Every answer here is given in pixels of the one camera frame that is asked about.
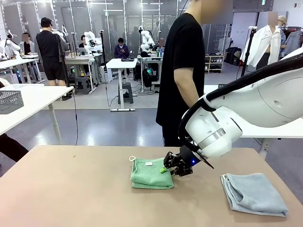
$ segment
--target plastic basket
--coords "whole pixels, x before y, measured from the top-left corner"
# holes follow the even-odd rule
[[[0,114],[9,114],[23,106],[21,91],[0,90]]]

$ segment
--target shelving unit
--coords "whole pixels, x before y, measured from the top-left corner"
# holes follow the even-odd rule
[[[205,72],[206,73],[215,72],[215,71],[219,72],[219,73],[222,72],[223,62],[224,62],[224,56],[223,55],[206,56],[205,61],[208,61],[208,62],[205,62]],[[211,67],[214,66],[214,65],[218,65],[218,66],[220,66],[220,68],[219,69],[211,69]]]

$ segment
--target gray stool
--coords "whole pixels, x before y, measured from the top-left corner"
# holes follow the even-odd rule
[[[83,89],[78,89],[78,82],[82,83]],[[89,88],[87,88],[88,85],[88,80],[87,77],[75,77],[75,94],[77,94],[78,92],[82,92],[85,95],[89,94]]]
[[[119,89],[120,85],[118,85],[118,104],[121,104]],[[130,104],[134,103],[131,83],[127,82],[126,84],[122,84],[122,89],[127,89],[129,94],[129,98],[124,98],[124,102],[129,102]]]

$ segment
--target black cap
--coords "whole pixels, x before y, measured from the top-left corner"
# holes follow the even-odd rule
[[[52,25],[52,21],[51,19],[48,19],[47,17],[44,17],[41,19],[41,27],[49,27],[50,25]]]

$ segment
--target green towel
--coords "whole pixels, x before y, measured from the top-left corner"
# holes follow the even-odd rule
[[[133,161],[131,181],[133,188],[170,189],[174,187],[170,171],[160,173],[164,158],[147,160],[136,158]]]

